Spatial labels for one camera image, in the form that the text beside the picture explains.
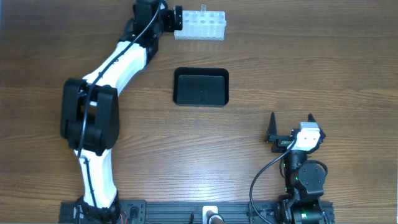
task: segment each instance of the wooden surface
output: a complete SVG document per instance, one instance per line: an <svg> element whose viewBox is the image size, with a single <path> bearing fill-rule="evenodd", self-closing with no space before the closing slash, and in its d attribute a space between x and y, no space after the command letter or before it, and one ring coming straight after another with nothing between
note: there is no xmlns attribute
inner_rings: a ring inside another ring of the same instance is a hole
<svg viewBox="0 0 398 224"><path fill-rule="evenodd" d="M271 111L281 134L313 113L327 138L324 200L337 222L395 223L398 151L398 1L176 0L225 11L223 42L165 34L155 59L120 96L113 151L121 198L248 201ZM0 38L0 222L57 222L83 193L59 134L62 85L114 50L130 0L5 0ZM177 67L229 71L224 108L172 101ZM256 200L284 193L277 166Z"/></svg>

